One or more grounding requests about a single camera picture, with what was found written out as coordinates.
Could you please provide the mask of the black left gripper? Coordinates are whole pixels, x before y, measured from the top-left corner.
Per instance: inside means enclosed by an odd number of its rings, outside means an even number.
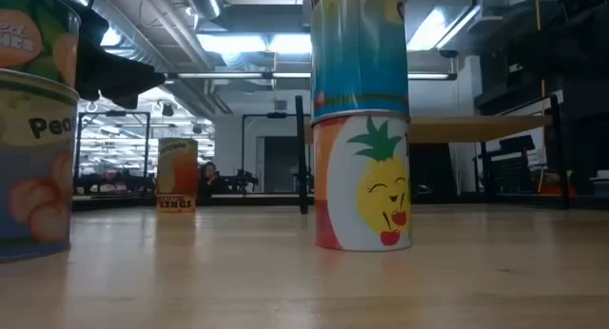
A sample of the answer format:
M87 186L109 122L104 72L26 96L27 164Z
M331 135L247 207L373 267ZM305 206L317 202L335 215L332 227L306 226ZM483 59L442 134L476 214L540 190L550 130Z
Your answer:
M109 30L108 21L93 8L74 0L62 0L81 20L78 44L78 94L82 100L101 98L125 109L136 109L138 93L158 87L166 81L164 73L151 65L129 60L101 49Z

